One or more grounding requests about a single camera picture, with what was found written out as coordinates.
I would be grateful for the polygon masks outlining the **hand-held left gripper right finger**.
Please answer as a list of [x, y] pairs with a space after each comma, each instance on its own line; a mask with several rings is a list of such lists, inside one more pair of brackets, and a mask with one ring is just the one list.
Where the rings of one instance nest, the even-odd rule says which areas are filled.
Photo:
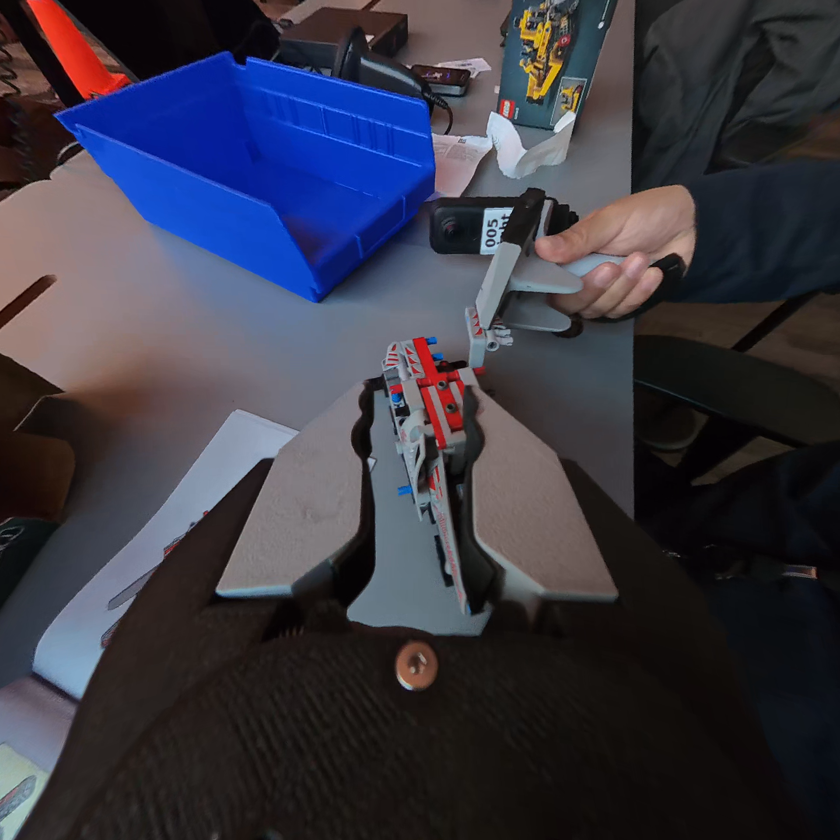
[[456, 580], [469, 614], [513, 602], [614, 603], [618, 590], [557, 454], [478, 387], [466, 435]]

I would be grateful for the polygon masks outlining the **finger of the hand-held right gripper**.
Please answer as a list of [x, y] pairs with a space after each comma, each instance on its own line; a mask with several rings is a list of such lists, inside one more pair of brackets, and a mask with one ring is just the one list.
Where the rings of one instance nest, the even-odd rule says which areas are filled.
[[528, 303], [547, 304], [548, 295], [571, 294], [582, 281], [566, 268], [523, 251], [498, 251], [493, 256], [476, 297], [476, 314], [482, 329], [501, 318], [510, 295], [524, 294]]
[[500, 303], [496, 321], [509, 330], [546, 333], [565, 333], [572, 327], [571, 317], [551, 307], [545, 292], [509, 292]]

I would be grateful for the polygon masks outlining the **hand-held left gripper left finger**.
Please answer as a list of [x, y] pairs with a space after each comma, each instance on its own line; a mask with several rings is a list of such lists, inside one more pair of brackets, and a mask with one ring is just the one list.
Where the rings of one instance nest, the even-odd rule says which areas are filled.
[[278, 452], [216, 594], [350, 606], [375, 569], [372, 380], [354, 385]]

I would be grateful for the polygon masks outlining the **small grey lego beam piece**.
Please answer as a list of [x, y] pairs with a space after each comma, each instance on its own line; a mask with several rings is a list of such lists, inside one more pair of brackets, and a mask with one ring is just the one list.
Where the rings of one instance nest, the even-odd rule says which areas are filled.
[[467, 307], [465, 322], [469, 339], [468, 364], [474, 370], [485, 365], [489, 353], [512, 345], [511, 331], [498, 318], [494, 319], [488, 329], [484, 329], [480, 326], [477, 309]]

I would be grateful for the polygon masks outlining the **red and grey lego model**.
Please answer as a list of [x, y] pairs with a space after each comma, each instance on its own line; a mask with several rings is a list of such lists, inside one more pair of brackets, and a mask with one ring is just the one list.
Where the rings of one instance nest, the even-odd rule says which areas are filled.
[[399, 494], [411, 496], [417, 516], [431, 523], [444, 582], [455, 588], [461, 612], [473, 616], [483, 611], [494, 578], [488, 560], [468, 570], [466, 538], [460, 535], [468, 471], [464, 396], [478, 382], [466, 364], [456, 366], [434, 352], [436, 343], [424, 337], [390, 343], [381, 363], [382, 386], [406, 470]]

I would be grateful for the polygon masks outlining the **person's right forearm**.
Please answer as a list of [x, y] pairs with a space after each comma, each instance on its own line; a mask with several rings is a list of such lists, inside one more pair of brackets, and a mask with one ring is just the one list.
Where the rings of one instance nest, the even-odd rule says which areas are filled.
[[687, 186], [696, 247], [672, 302], [741, 303], [839, 289], [839, 163], [795, 161]]

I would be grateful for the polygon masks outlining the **lego instruction booklet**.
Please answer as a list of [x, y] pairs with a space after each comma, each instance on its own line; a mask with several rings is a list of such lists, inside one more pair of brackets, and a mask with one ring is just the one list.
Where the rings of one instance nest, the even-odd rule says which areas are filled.
[[2, 689], [2, 838], [244, 838], [277, 811], [321, 604], [216, 594], [295, 432], [235, 411], [151, 520], [45, 629]]

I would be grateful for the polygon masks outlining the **lego set box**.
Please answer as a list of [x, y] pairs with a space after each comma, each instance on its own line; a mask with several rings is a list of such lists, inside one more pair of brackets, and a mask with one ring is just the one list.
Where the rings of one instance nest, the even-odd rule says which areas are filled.
[[616, 1], [514, 1], [508, 16], [497, 112], [553, 130], [578, 114], [592, 85]]

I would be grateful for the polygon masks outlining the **person's right hand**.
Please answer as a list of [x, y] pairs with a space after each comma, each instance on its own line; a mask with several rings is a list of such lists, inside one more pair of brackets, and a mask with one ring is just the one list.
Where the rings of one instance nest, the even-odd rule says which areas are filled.
[[682, 185], [639, 192], [614, 201], [554, 236], [535, 243], [537, 254], [566, 266], [590, 254], [623, 257], [603, 263], [581, 279], [581, 290], [547, 297], [549, 305], [583, 319], [633, 316], [664, 282], [655, 261], [676, 254], [690, 267], [697, 244], [696, 208]]

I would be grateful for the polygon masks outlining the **printed paper receipt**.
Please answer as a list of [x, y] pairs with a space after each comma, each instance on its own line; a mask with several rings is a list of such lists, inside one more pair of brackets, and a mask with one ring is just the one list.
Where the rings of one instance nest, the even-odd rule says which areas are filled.
[[476, 174], [479, 163], [493, 148], [487, 136], [432, 135], [435, 159], [433, 198], [460, 197]]

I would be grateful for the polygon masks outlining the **crumpled white paper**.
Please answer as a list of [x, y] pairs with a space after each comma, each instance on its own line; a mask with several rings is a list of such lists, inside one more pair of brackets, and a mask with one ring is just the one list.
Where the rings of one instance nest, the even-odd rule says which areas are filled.
[[486, 136], [496, 150], [501, 173], [510, 179], [519, 180], [534, 173], [541, 166], [563, 163], [568, 153], [575, 121], [574, 112], [565, 113], [546, 140], [526, 150], [513, 123], [496, 112], [491, 113]]

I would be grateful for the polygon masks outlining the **small dark phone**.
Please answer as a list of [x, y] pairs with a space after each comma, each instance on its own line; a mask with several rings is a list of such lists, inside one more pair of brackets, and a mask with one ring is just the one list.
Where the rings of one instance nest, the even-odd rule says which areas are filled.
[[463, 67], [415, 64], [411, 70], [428, 84], [431, 92], [445, 98], [464, 97], [472, 78], [470, 70]]

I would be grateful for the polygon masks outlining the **black barcode scanner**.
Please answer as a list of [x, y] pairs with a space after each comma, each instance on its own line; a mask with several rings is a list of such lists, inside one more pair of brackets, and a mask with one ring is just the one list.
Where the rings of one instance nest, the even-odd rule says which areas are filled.
[[371, 52], [362, 27], [341, 38], [332, 64], [332, 78], [417, 99], [430, 99], [432, 89], [404, 64]]

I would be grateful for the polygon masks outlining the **black flat device box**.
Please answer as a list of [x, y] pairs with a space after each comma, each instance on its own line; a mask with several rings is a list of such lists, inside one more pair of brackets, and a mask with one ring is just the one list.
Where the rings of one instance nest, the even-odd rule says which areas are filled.
[[373, 9], [321, 6], [299, 23], [284, 26], [279, 54], [274, 61], [294, 66], [329, 70], [340, 41], [353, 28], [364, 31], [371, 53], [393, 58], [408, 38], [408, 16]]

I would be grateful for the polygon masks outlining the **blue plastic bin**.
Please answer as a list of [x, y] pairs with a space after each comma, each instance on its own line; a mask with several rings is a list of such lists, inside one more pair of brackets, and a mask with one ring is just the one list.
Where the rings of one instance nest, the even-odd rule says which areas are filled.
[[435, 187], [425, 102], [226, 52], [58, 120], [147, 222], [309, 301]]

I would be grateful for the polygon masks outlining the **grey jacket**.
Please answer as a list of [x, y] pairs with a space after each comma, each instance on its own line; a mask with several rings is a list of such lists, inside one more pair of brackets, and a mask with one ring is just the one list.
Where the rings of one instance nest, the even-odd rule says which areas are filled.
[[776, 159], [838, 114], [838, 1], [636, 2], [633, 190]]

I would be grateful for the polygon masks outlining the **orange traffic cone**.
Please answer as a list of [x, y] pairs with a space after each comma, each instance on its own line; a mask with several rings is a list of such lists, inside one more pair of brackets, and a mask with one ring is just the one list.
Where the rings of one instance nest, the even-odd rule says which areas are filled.
[[27, 1], [58, 62], [83, 100], [109, 95], [131, 80], [110, 72], [64, 9], [54, 1]]

